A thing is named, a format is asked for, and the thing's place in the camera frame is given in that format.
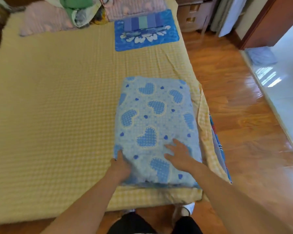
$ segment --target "leg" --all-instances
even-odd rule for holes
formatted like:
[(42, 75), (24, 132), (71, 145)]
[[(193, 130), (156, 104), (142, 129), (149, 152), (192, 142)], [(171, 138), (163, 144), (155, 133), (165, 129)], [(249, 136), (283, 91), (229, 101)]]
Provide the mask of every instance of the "leg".
[(157, 232), (140, 215), (130, 212), (114, 223), (107, 234), (136, 234)]
[(203, 234), (199, 226), (190, 216), (181, 217), (174, 227), (172, 234)]

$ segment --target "pink pillow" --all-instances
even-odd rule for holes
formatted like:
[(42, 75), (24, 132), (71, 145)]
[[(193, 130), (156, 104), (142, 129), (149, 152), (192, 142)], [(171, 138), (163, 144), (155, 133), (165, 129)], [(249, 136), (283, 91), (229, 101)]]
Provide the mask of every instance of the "pink pillow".
[(109, 21), (148, 15), (166, 9), (164, 0), (114, 0), (112, 7), (105, 8)]
[(37, 1), (30, 4), (25, 10), (20, 36), (71, 29), (77, 29), (77, 27), (72, 24), (64, 9), (55, 7), (46, 1)]

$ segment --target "nightstand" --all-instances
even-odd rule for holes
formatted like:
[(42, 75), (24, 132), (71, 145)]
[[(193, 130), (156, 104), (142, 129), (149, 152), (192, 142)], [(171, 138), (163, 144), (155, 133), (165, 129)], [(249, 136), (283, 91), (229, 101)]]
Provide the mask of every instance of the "nightstand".
[(202, 30), (203, 35), (210, 22), (217, 0), (176, 0), (177, 19), (182, 32)]

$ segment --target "pillow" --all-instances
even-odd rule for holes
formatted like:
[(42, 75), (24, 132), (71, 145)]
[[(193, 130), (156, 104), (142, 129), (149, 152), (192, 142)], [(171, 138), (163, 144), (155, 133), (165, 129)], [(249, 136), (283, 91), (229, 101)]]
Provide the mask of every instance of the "pillow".
[(71, 29), (77, 27), (72, 24), (63, 8), (55, 7), (46, 1), (38, 1), (26, 8), (20, 36)]
[(164, 0), (114, 0), (113, 6), (106, 8), (106, 13), (109, 21), (115, 21), (166, 9)]
[(114, 157), (123, 150), (132, 165), (125, 185), (194, 187), (197, 183), (164, 158), (164, 147), (176, 138), (202, 162), (199, 134), (189, 86), (177, 79), (127, 77), (123, 82), (115, 119)]

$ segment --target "bed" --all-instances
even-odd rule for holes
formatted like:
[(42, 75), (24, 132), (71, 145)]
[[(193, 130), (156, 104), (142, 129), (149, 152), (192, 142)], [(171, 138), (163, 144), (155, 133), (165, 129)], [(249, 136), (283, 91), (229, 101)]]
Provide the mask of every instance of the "bed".
[[(180, 40), (116, 52), (114, 23), (18, 36), (12, 14), (0, 47), (0, 223), (59, 215), (105, 173), (124, 77), (178, 78), (191, 88), (201, 150), (228, 181), (214, 151), (208, 106)], [(202, 198), (198, 189), (118, 187), (108, 211)]]

